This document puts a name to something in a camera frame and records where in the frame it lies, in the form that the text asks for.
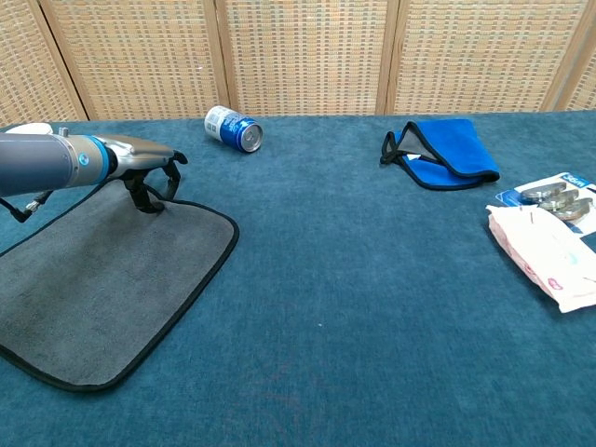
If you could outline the left silver and black robot hand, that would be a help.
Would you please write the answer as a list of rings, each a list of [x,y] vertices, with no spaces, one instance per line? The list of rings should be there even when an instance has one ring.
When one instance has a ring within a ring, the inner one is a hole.
[[[145,177],[154,169],[162,169],[168,176],[168,189],[164,198],[173,199],[181,174],[175,163],[187,164],[186,156],[171,147],[126,135],[99,135],[98,140],[109,156],[107,180],[121,180],[134,202],[135,208],[143,213],[161,212],[165,206],[152,202],[148,195]]]

